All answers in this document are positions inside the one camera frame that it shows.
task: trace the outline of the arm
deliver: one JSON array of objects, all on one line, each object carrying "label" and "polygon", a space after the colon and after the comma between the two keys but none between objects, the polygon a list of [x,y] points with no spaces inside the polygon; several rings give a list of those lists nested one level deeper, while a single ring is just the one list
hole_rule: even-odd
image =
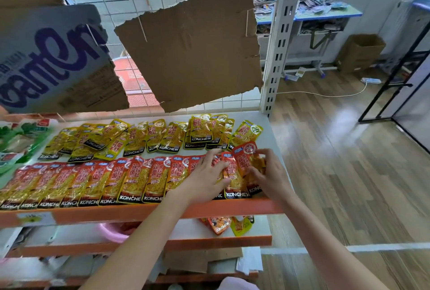
[{"label": "arm", "polygon": [[211,166],[211,150],[182,184],[167,193],[166,198],[140,224],[133,234],[108,258],[80,290],[141,290],[158,259],[173,228],[189,205],[216,197],[229,183],[217,183],[221,171],[228,165],[219,162]]},{"label": "arm", "polygon": [[298,198],[290,186],[285,168],[271,149],[266,155],[266,175],[250,168],[264,193],[282,208],[297,230],[324,281],[332,290],[388,288],[355,258]]}]

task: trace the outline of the electrical cord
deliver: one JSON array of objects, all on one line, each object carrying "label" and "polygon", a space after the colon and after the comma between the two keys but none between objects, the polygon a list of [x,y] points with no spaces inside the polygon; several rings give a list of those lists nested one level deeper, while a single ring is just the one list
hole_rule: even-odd
[{"label": "electrical cord", "polygon": [[313,95],[319,95],[320,97],[326,97],[326,98],[343,98],[343,97],[353,97],[354,95],[359,95],[360,93],[362,93],[367,87],[367,82],[366,84],[364,84],[364,89],[362,89],[360,92],[355,93],[355,94],[348,94],[348,95],[322,95],[322,94],[318,94],[318,93],[312,93],[312,92],[306,92],[306,91],[290,91],[290,92],[278,92],[276,94],[284,94],[284,93],[308,93],[308,94],[313,94]]}]

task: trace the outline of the left hand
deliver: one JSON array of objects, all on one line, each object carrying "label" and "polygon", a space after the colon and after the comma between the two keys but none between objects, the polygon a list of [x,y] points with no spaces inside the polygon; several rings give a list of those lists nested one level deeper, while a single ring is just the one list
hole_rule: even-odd
[{"label": "left hand", "polygon": [[194,171],[176,189],[167,195],[177,195],[187,201],[187,205],[203,203],[214,199],[230,183],[230,179],[224,178],[217,183],[220,173],[228,166],[228,162],[220,161],[212,167],[212,159],[221,149],[213,149],[207,152],[200,160]]}]

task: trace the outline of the shelf upright post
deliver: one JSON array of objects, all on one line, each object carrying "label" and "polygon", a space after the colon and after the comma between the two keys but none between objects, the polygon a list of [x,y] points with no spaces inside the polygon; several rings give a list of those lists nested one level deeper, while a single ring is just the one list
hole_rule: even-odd
[{"label": "shelf upright post", "polygon": [[298,0],[277,0],[272,18],[271,36],[264,66],[261,90],[261,112],[270,115],[278,91],[278,83],[285,67],[288,41],[292,30]]}]

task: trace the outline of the hand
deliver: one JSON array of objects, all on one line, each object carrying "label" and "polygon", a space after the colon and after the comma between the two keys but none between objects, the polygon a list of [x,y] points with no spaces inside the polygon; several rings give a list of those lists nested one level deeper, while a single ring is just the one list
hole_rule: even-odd
[{"label": "hand", "polygon": [[230,179],[224,178],[217,183],[220,173],[228,166],[228,162],[220,161],[212,167],[212,159],[221,149],[207,152],[194,171],[176,189],[167,193],[176,194],[187,201],[187,205],[203,203],[214,199],[227,185]]},{"label": "hand", "polygon": [[273,150],[258,149],[256,153],[266,156],[266,174],[261,174],[254,167],[248,167],[246,173],[252,175],[264,194],[272,200],[281,200],[282,198],[290,198],[292,195],[295,196],[288,179],[287,171]]}]

